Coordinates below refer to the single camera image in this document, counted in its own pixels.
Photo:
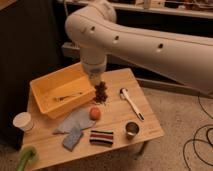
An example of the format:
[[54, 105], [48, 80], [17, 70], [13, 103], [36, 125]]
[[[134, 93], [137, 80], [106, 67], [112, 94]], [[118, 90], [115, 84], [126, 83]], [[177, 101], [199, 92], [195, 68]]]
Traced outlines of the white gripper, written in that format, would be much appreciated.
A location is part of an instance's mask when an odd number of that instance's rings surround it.
[[106, 70], [106, 60], [102, 61], [81, 61], [84, 72], [88, 75], [88, 79], [93, 86], [99, 85], [102, 81], [101, 75]]

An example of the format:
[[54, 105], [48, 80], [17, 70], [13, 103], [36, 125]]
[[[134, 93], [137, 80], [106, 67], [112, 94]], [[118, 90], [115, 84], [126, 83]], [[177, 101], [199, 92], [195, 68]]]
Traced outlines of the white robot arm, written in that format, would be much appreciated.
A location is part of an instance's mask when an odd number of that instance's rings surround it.
[[70, 14], [65, 31], [80, 48], [84, 72], [95, 81], [111, 54], [213, 96], [213, 38], [119, 25], [107, 0]]

